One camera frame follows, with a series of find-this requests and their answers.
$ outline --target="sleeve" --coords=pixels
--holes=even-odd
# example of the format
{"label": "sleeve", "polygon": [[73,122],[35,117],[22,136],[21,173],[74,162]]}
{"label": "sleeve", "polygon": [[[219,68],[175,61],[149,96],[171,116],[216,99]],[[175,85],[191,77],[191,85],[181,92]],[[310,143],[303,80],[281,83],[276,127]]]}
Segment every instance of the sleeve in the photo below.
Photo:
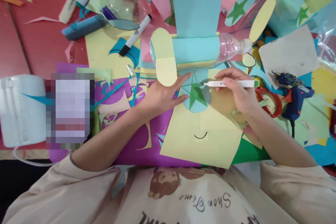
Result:
{"label": "sleeve", "polygon": [[336,182],[321,166],[260,163],[260,188],[298,223],[336,223]]}
{"label": "sleeve", "polygon": [[68,155],[52,166],[8,208],[7,223],[91,223],[120,170],[84,171]]}

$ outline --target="beige sweatshirt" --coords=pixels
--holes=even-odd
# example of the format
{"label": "beige sweatshirt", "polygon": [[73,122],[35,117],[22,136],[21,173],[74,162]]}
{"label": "beige sweatshirt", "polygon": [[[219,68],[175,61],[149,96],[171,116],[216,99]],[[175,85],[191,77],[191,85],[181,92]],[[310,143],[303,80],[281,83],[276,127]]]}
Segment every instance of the beige sweatshirt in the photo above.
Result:
{"label": "beige sweatshirt", "polygon": [[235,167],[219,171],[132,168],[112,198],[119,169],[88,172],[67,156],[14,201],[3,223],[336,223],[336,183],[320,166],[261,163],[261,189]]}

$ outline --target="person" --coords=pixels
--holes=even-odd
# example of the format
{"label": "person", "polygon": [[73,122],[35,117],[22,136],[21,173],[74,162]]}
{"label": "person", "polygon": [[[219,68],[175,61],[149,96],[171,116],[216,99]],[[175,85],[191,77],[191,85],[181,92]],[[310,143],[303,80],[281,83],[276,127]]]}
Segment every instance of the person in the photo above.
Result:
{"label": "person", "polygon": [[120,176],[111,166],[140,126],[188,95],[173,95],[191,76],[165,87],[155,82],[143,101],[78,150],[52,166],[8,208],[3,223],[336,223],[336,184],[310,154],[258,104],[251,79],[236,68],[216,78],[232,90],[276,166],[260,163],[260,188],[236,167],[133,167]]}

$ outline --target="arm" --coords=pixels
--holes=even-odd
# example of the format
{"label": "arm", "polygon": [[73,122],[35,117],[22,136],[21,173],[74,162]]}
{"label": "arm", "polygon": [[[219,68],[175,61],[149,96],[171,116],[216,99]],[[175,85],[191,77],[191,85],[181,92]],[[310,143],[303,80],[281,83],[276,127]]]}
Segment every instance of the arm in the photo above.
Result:
{"label": "arm", "polygon": [[177,78],[174,85],[165,87],[158,81],[153,83],[143,101],[129,109],[121,118],[95,135],[71,155],[78,168],[98,172],[109,168],[134,133],[152,118],[184,102],[189,96],[173,99],[192,73]]}
{"label": "arm", "polygon": [[291,167],[314,167],[313,157],[281,128],[259,105],[254,88],[244,89],[237,80],[252,79],[237,68],[220,71],[215,78],[232,90],[234,103],[242,112],[263,144],[269,156],[277,165]]}

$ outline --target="bottle cap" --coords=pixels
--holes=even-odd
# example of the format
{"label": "bottle cap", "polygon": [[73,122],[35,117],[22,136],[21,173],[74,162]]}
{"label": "bottle cap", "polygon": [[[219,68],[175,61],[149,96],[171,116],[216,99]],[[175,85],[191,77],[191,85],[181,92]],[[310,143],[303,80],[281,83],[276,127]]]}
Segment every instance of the bottle cap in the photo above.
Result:
{"label": "bottle cap", "polygon": [[245,47],[244,47],[244,50],[243,50],[242,54],[247,53],[247,52],[251,49],[251,47],[252,47],[252,42],[251,42],[251,40],[245,38],[245,39],[244,39],[244,42],[245,42]]}

